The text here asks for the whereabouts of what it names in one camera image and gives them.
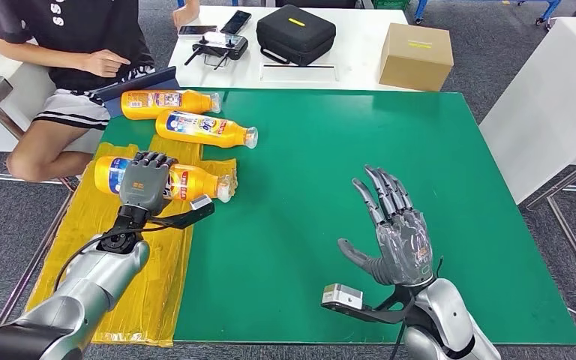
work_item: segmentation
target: black t-shirt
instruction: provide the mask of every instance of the black t-shirt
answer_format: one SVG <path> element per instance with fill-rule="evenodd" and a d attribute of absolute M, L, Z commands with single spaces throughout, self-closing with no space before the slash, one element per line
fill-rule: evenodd
<path fill-rule="evenodd" d="M 59 89 L 93 90 L 117 82 L 131 68 L 153 66 L 138 24 L 138 0 L 0 0 L 0 39 L 69 53 L 109 50 L 131 61 L 117 76 L 56 68 L 49 77 Z"/>

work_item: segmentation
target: yellow plastic bag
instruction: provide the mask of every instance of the yellow plastic bag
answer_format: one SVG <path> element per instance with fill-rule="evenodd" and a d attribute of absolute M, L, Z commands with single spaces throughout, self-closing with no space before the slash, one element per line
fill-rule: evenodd
<path fill-rule="evenodd" d="M 202 146 L 198 144 L 176 142 L 155 135 L 149 149 L 164 152 L 177 158 L 182 164 L 201 167 L 213 175 L 236 174 L 234 159 L 202 161 Z M 69 209 L 58 228 L 54 243 L 28 300 L 27 311 L 51 295 L 56 275 L 67 258 L 93 235 L 107 231 L 116 219 L 120 199 L 117 195 L 105 194 L 96 189 L 95 160 L 106 155 L 132 158 L 137 151 L 135 145 L 115 147 L 108 143 L 100 144 L 94 161 L 83 174 L 81 184 L 76 189 Z M 179 214 L 188 210 L 187 202 L 173 201 L 160 216 Z M 161 347 L 173 345 L 173 332 L 176 329 L 179 304 L 182 300 L 192 234 L 192 226 L 185 230 L 165 229 L 143 234 L 151 248 L 149 260 L 145 268 L 133 279 L 115 309 L 103 318 L 92 339 L 93 342 L 148 344 Z"/>

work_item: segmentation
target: cardboard box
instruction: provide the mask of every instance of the cardboard box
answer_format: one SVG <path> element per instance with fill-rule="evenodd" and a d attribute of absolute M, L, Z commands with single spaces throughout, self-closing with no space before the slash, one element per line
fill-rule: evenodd
<path fill-rule="evenodd" d="M 454 66 L 449 31 L 390 24 L 379 84 L 438 92 Z"/>

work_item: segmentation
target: floor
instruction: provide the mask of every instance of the floor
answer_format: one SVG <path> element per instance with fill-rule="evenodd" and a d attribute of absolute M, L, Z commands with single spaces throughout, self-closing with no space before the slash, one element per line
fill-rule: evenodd
<path fill-rule="evenodd" d="M 228 5 L 230 0 L 203 0 L 202 3 Z M 174 0 L 140 2 L 142 28 L 160 68 L 167 65 L 176 39 L 170 21 L 174 4 Z M 259 0 L 243 3 L 258 4 Z M 413 18 L 416 4 L 416 0 L 412 0 L 406 11 L 408 19 Z M 431 0 L 427 6 L 423 25 L 451 32 L 456 65 L 444 90 L 464 93 L 478 122 L 545 36 L 533 23 L 546 5 L 543 1 L 517 7 L 515 3 L 499 1 Z M 565 0 L 555 15 L 570 15 L 575 8 L 576 0 Z M 0 154 L 0 172 L 5 171 L 4 159 L 5 155 Z M 569 171 L 572 169 L 566 169 L 561 176 Z M 0 309 L 65 196 L 60 186 L 0 182 Z M 576 193 L 563 192 L 556 198 L 576 233 Z M 576 310 L 576 258 L 566 237 L 546 205 L 533 211 L 520 210 L 562 297 Z M 25 290 L 25 299 L 31 288 L 28 286 Z M 14 313 L 20 314 L 22 306 L 18 304 Z M 169 349 L 93 345 L 86 359 L 387 359 L 390 351 L 390 346 L 353 345 L 180 343 Z M 499 346 L 499 351 L 503 359 L 576 359 L 576 346 Z M 404 347 L 399 359 L 409 359 Z"/>

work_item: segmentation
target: yellow tag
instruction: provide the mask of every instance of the yellow tag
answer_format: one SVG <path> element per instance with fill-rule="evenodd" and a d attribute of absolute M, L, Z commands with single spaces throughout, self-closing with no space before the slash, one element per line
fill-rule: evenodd
<path fill-rule="evenodd" d="M 418 41 L 411 41 L 408 40 L 407 41 L 407 45 L 410 45 L 411 47 L 421 47 L 423 49 L 431 49 L 431 44 L 430 43 L 421 43 Z"/>
<path fill-rule="evenodd" d="M 306 24 L 304 24 L 303 22 L 298 21 L 298 20 L 295 20 L 295 19 L 293 19 L 292 17 L 289 17 L 289 18 L 288 18 L 288 21 L 290 21 L 291 23 L 295 23 L 295 24 L 297 24 L 297 25 L 299 25 L 299 26 L 306 26 Z"/>

